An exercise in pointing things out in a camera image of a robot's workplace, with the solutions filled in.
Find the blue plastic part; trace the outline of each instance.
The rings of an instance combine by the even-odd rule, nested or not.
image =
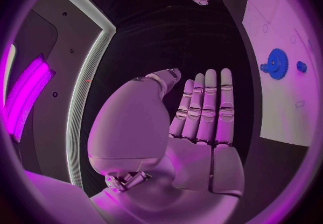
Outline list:
[[[268,73],[268,64],[261,64],[260,65],[260,70],[265,72],[265,73]]]
[[[307,71],[307,66],[302,61],[298,61],[296,66],[297,66],[297,70],[299,70],[300,72],[306,72]]]
[[[282,79],[288,71],[288,57],[281,49],[274,49],[268,57],[269,75],[276,80]]]

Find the purple light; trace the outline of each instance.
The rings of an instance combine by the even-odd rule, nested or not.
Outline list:
[[[37,83],[37,85],[31,92],[31,94],[29,95],[29,97],[27,98],[27,101],[20,112],[20,115],[16,124],[16,128],[15,128],[14,137],[18,142],[20,142],[20,139],[22,137],[24,126],[32,106],[34,105],[40,93],[49,83],[49,81],[54,77],[54,75],[55,75],[55,71],[50,70],[46,72],[45,75],[41,78],[41,80]]]
[[[43,76],[46,74],[46,72],[48,72],[49,69],[50,67],[47,63],[41,64],[27,79],[27,81],[19,91],[8,114],[7,128],[10,134],[13,134],[15,131],[20,112],[22,111],[22,108],[26,103],[29,95],[32,93],[38,82],[43,78]]]
[[[16,81],[12,90],[8,94],[8,98],[5,101],[5,111],[7,113],[7,116],[11,110],[12,105],[16,100],[17,95],[19,94],[20,90],[24,86],[27,79],[43,62],[44,62],[44,56],[43,54],[40,54],[36,59],[33,60],[33,62],[27,67],[27,69],[22,73],[22,75]]]

